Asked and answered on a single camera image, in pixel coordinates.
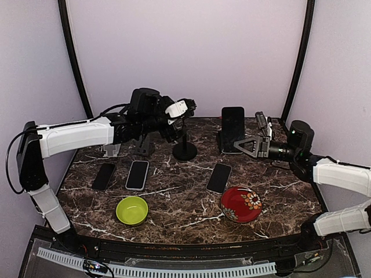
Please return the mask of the black phone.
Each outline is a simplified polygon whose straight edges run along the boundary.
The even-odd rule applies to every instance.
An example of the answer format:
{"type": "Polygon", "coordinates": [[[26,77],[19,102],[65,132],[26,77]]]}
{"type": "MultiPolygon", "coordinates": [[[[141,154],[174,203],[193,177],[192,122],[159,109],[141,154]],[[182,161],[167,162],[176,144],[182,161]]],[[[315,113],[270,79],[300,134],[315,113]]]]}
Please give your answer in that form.
{"type": "Polygon", "coordinates": [[[245,138],[245,110],[243,107],[223,107],[221,110],[222,153],[240,154],[234,142],[245,138]]]}

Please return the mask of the black pole phone stand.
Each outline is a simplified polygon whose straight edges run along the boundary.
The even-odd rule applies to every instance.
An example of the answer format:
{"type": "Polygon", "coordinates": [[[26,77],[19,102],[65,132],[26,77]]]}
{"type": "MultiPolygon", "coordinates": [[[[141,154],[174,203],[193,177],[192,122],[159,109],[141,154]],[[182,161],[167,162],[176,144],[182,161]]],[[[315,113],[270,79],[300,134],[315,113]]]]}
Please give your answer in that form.
{"type": "Polygon", "coordinates": [[[194,159],[197,154],[196,146],[188,141],[187,127],[185,122],[182,122],[182,131],[184,132],[181,142],[173,147],[172,154],[175,159],[186,162],[194,159]]]}

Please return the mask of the white folding phone stand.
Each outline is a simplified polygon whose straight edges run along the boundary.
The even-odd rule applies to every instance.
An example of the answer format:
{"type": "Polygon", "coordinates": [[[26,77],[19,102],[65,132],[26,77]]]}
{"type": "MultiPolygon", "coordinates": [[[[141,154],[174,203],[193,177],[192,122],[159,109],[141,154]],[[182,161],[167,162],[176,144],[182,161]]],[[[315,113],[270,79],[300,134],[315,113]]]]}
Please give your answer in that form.
{"type": "Polygon", "coordinates": [[[117,157],[120,152],[121,144],[103,145],[104,157],[117,157]]]}

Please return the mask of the lavender phone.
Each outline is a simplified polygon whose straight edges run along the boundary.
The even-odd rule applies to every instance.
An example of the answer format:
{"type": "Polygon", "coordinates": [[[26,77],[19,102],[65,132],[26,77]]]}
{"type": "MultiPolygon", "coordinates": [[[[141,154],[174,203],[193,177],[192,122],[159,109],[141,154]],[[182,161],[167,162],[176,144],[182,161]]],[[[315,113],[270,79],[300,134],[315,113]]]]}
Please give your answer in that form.
{"type": "Polygon", "coordinates": [[[130,191],[142,191],[146,184],[149,165],[149,162],[145,160],[133,161],[130,166],[125,189],[130,191]]]}

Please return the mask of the purple phone dark screen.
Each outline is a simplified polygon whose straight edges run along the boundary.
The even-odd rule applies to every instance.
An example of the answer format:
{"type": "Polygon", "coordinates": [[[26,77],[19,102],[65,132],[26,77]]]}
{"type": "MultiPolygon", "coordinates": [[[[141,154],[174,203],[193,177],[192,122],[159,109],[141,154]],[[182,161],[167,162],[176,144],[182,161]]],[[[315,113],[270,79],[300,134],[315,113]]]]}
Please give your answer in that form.
{"type": "Polygon", "coordinates": [[[111,181],[116,165],[111,163],[103,163],[99,169],[97,176],[92,184],[92,189],[95,191],[105,191],[111,181]]]}

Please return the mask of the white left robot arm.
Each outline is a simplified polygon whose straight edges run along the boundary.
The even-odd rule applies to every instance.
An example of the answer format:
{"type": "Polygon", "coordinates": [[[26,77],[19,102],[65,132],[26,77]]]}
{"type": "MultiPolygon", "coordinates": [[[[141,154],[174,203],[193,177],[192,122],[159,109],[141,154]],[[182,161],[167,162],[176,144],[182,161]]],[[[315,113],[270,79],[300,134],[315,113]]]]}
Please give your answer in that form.
{"type": "Polygon", "coordinates": [[[185,133],[174,123],[192,117],[196,107],[193,99],[173,102],[161,97],[145,101],[142,107],[114,105],[95,118],[77,122],[40,126],[28,122],[14,137],[20,141],[16,162],[21,186],[15,193],[27,192],[52,231],[60,235],[59,243],[70,253],[78,252],[82,240],[73,233],[71,221],[49,186],[44,159],[85,147],[122,144],[153,132],[174,142],[185,133]]]}

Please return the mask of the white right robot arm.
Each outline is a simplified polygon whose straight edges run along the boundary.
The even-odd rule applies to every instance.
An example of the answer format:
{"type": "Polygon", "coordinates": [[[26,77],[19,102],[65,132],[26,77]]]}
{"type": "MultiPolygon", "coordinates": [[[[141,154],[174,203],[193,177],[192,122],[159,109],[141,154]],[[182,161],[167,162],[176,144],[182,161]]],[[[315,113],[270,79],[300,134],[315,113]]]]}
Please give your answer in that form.
{"type": "Polygon", "coordinates": [[[296,237],[299,250],[310,250],[317,244],[318,237],[342,232],[370,232],[370,167],[314,155],[310,152],[310,142],[305,139],[282,143],[257,136],[236,141],[234,147],[252,158],[288,162],[292,173],[301,181],[329,185],[367,197],[361,204],[324,212],[308,220],[305,231],[296,237]]]}

